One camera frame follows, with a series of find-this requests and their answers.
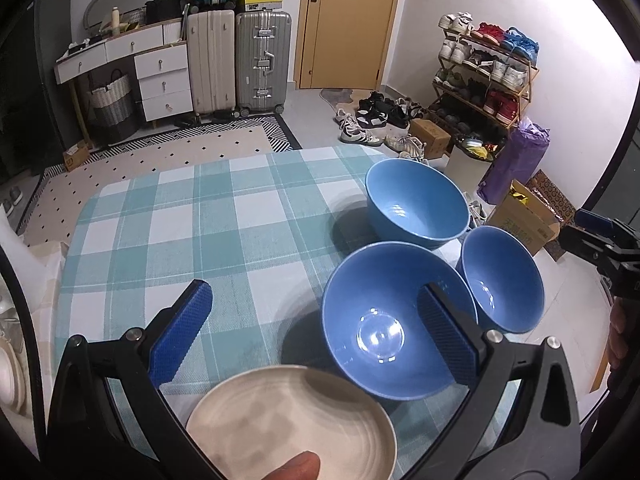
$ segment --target suitcase handle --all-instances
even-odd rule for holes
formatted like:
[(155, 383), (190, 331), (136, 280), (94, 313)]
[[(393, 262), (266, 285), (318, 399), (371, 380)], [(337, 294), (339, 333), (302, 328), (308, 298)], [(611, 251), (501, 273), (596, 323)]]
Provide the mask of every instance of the suitcase handle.
[(264, 55), (269, 58), (269, 69), (267, 70), (266, 73), (270, 74), (271, 72), (273, 72), (275, 70), (276, 57), (271, 52), (267, 52), (266, 50), (264, 51)]

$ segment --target purple bag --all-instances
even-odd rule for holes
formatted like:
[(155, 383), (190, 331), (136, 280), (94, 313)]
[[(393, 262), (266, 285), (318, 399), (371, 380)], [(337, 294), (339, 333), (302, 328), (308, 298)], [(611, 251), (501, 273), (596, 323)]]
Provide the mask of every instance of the purple bag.
[(549, 142), (549, 130), (524, 117), (480, 181), (480, 198), (488, 204), (498, 205), (507, 195), (512, 180), (526, 184), (545, 155)]

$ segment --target human thumb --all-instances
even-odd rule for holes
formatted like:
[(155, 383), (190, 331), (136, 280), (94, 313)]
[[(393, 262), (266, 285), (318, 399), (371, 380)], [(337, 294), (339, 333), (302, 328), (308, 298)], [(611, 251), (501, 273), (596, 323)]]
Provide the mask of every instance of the human thumb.
[(320, 457), (311, 451), (296, 455), (262, 480), (318, 480)]

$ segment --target silver suitcase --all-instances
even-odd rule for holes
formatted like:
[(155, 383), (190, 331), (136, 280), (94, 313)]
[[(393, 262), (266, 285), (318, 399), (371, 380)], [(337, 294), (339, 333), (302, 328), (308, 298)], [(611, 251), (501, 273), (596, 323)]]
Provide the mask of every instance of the silver suitcase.
[(187, 19), (187, 54), (193, 111), (236, 108), (234, 12), (210, 10)]
[(242, 117), (250, 111), (284, 111), (290, 41), (291, 16), (286, 12), (236, 16), (236, 90)]

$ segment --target red sneaker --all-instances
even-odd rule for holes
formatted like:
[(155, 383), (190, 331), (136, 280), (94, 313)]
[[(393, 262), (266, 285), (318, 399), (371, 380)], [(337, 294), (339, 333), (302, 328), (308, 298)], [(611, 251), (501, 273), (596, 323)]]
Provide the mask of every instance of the red sneaker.
[(518, 100), (510, 95), (502, 94), (500, 111), (495, 116), (501, 123), (511, 124), (518, 115)]
[(488, 31), (482, 35), (482, 37), (489, 43), (500, 46), (502, 40), (504, 40), (504, 31), (497, 25), (487, 25)]
[(482, 22), (480, 23), (480, 27), (471, 31), (471, 37), (476, 38), (476, 40), (482, 40), (485, 34), (488, 34), (491, 31), (491, 25)]
[(502, 106), (502, 92), (491, 89), (486, 96), (486, 100), (484, 101), (484, 107), (482, 109), (488, 114), (495, 115), (495, 113)]

